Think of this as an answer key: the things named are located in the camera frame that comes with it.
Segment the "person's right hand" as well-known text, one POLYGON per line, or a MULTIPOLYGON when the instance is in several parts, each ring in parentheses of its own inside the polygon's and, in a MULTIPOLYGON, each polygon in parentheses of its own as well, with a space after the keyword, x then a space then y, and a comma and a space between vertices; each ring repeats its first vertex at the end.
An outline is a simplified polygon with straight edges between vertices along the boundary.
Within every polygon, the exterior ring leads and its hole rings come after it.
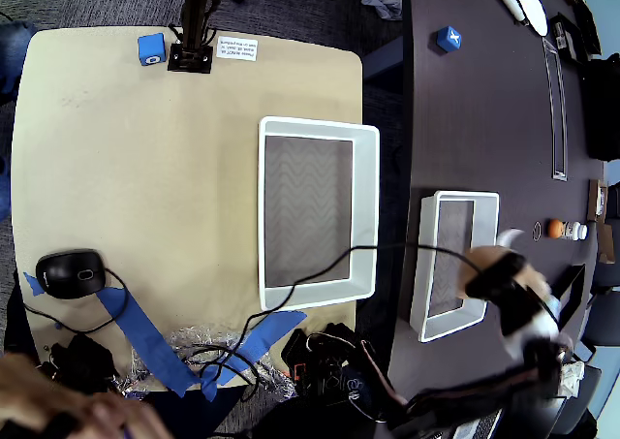
POLYGON ((92 396, 49 379, 26 356, 1 358, 1 423, 14 423, 42 438, 52 421, 70 418, 74 426, 49 435, 57 438, 170 438, 147 403, 115 393, 92 396))

